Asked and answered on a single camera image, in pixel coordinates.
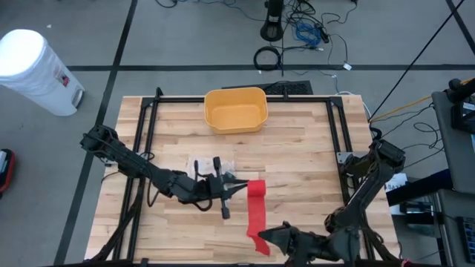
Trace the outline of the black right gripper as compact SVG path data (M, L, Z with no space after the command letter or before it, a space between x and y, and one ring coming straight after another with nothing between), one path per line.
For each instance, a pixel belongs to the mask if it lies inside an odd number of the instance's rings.
M274 238L287 232L289 233L288 238ZM312 231L300 231L287 221L283 221L282 225L278 227L259 231L258 236L260 238L270 238L266 241L278 247L283 255L289 257L296 258L297 253L299 253L307 262L316 259L335 260L335 256L328 248L329 240L326 236Z

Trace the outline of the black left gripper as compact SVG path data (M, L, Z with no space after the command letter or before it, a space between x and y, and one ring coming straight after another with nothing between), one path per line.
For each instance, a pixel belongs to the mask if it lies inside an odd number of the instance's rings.
M219 199L221 204L221 214L224 220L230 218L230 210L227 204L227 197L232 197L239 190L247 187L248 180L246 179L230 179L226 182L226 188L224 183L223 174L221 171L220 157L213 158L213 166L215 175L211 175L208 178L209 186L209 209L213 206L213 200Z

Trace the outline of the red bandage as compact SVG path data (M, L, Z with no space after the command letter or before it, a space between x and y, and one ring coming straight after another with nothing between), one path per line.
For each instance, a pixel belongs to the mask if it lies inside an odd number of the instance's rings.
M251 180L247 184L248 228L246 235L255 244L256 252L265 256L270 255L270 248L266 241L259 237L261 231L266 230L266 181Z

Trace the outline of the clear plastic bag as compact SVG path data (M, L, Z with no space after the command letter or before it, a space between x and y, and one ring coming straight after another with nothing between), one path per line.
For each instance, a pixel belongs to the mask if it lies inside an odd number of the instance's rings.
M221 172L224 174L229 172L231 174L236 174L235 164L231 160L226 160L220 158L220 169ZM197 157L197 156L190 156L188 162L186 164L186 172L191 177L194 178L196 172L199 174L216 174L214 169L214 161L212 157Z

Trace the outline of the yellow plastic bin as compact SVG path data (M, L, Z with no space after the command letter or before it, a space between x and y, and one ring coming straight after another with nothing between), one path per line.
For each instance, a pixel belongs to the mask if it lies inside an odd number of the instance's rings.
M268 116L266 94L261 88L211 90L204 97L204 119L215 134L259 131Z

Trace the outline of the black keyboard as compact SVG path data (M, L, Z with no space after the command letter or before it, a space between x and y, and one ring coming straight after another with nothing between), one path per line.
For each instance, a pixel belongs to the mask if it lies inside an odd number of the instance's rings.
M475 264L475 218L457 217L456 222L466 261Z
M235 85L230 87L223 87L223 89L231 88L250 88L256 87L262 89L266 95L313 95L312 86L310 81L278 81L269 84L257 84L257 85Z

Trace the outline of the white printed cardboard box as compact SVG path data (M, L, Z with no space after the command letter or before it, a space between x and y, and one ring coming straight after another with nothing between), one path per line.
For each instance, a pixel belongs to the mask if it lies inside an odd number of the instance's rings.
M390 192L398 188L401 188L402 186L406 185L407 182L408 182L407 175L404 173L399 173L399 174L395 174L384 186L385 193L387 195L388 205L390 206L390 213L392 215L404 215L404 213L402 211L400 204L392 205L390 203L391 201Z

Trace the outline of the black floor stand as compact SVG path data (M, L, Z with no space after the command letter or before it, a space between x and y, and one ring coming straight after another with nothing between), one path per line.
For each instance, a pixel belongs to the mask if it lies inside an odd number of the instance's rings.
M267 12L263 27L260 30L261 38L268 42L279 41L284 35L281 22L284 0L266 0L264 6Z

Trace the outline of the dark computer desk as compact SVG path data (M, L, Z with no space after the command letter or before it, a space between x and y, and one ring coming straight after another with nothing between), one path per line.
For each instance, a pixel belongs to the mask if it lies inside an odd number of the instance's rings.
M448 265L475 267L475 263L465 259L462 233L456 221L457 217L475 219L475 150L469 133L451 127L451 108L454 106L451 97L454 93L450 88L432 93L450 171L449 186L437 192L436 201L445 224L442 237Z

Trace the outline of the black diagonal strut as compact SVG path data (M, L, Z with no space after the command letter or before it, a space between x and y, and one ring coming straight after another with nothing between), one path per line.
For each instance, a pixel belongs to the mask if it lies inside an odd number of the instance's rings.
M387 93L387 95L384 97L384 99L381 101L381 103L378 105L376 110L373 112L373 115L370 116L370 118L367 120L368 122L371 122L372 119L375 119L375 115L379 112L383 104L390 98L391 94L397 89L399 84L402 82L403 78L407 75L407 73L412 69L412 67L415 65L415 63L419 60L419 58L422 56L422 54L427 50L427 48L430 46L430 44L433 42L433 40L439 35L439 33L442 31L442 29L445 27L445 25L449 22L449 20L454 17L455 13L458 11L460 6L465 2L466 0L460 0L460 2L455 6L455 8L451 11L449 16L443 21L443 23L437 28L436 32L431 36L431 38L427 41L425 46L420 50L420 52L417 54L415 59L407 66L407 68L404 70L404 73L399 77L395 85L390 89L390 91Z

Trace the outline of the red black floor device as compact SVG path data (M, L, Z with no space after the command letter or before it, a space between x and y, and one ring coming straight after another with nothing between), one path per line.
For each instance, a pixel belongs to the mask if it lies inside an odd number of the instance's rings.
M13 177L16 155L10 149L0 150L0 196L7 190Z

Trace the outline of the white trash can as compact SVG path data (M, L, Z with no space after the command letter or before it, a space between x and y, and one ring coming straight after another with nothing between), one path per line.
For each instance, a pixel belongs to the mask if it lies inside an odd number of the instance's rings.
M77 112L85 89L34 30L11 30L0 39L0 85L56 116Z

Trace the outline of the black aluminium table frame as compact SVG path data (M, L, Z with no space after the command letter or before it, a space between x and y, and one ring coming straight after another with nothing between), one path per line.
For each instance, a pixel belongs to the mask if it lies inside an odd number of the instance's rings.
M288 221L302 231L323 234L324 219L343 203L335 151L367 151L370 133L360 96L280 96L268 98L269 116L254 133L216 135L204 119L200 97L126 96L116 131L129 148L151 157L161 167L186 171L190 156L220 157L235 164L241 179L266 181L266 224ZM246 190L229 201L224 220L220 203L207 212L159 195L115 167L105 170L86 257L99 253L113 234L124 202L143 192L155 197L143 205L136 221L109 259L131 258L138 263L255 263L281 264L275 246L265 256L247 237Z

